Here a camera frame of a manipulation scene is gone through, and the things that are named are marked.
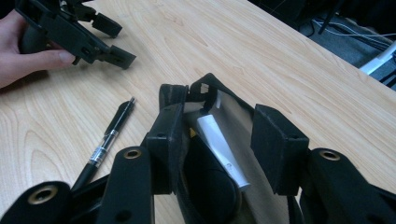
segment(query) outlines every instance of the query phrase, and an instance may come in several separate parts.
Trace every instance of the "black plastic bracket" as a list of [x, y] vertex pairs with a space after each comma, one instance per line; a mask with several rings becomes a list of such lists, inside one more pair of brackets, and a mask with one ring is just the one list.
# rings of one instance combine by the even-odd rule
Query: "black plastic bracket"
[[109, 47], [80, 25], [78, 20], [93, 21], [94, 28], [111, 37], [122, 29], [115, 21], [100, 13], [96, 15], [93, 8], [81, 3], [65, 7], [58, 0], [17, 0], [16, 10], [30, 25], [21, 42], [22, 53], [39, 52], [53, 41], [76, 56], [74, 64], [80, 59], [87, 63], [99, 60], [126, 69], [136, 57], [116, 46]]

